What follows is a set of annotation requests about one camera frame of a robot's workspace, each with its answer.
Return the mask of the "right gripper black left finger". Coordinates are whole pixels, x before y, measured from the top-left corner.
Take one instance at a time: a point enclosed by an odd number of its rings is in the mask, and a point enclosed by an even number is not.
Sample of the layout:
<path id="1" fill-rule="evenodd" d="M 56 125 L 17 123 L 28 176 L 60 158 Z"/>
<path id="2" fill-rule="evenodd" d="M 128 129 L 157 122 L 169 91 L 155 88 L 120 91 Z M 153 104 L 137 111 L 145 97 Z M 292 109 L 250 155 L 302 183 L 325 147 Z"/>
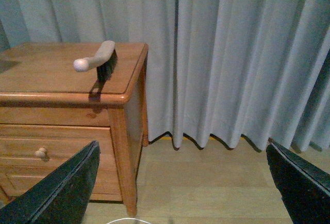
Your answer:
<path id="1" fill-rule="evenodd" d="M 81 223 L 100 162 L 90 142 L 23 195 L 1 209 L 1 223 Z"/>

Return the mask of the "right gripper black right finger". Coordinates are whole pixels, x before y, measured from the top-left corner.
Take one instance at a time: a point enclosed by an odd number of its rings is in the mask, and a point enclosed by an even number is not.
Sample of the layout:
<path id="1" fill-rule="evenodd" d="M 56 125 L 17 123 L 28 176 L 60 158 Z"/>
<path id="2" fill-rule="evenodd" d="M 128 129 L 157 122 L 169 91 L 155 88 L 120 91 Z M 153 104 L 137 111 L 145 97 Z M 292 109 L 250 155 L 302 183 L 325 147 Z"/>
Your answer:
<path id="1" fill-rule="evenodd" d="M 266 153 L 292 222 L 329 223 L 329 174 L 275 142 Z"/>

